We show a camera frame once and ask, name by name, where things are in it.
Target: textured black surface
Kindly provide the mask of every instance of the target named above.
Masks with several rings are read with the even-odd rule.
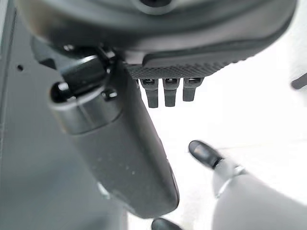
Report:
[[[134,79],[166,78],[203,78],[214,74],[230,62],[186,64],[164,68],[145,68],[142,65],[130,65],[127,69]]]

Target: white floor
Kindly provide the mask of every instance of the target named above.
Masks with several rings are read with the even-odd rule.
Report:
[[[185,230],[210,230],[215,205],[212,172],[187,151],[194,139],[212,144],[269,186],[307,205],[307,90],[290,87],[291,79],[307,72],[305,12],[306,1],[276,44],[206,78],[193,103],[182,102],[181,86],[177,106],[165,108],[160,84],[160,107],[149,112],[181,195],[179,208],[166,218]],[[149,230],[150,224],[130,217],[131,230]]]

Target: screw hole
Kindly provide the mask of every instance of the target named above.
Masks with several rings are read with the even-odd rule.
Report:
[[[23,65],[18,65],[17,69],[19,72],[22,72],[24,70],[24,66]]]

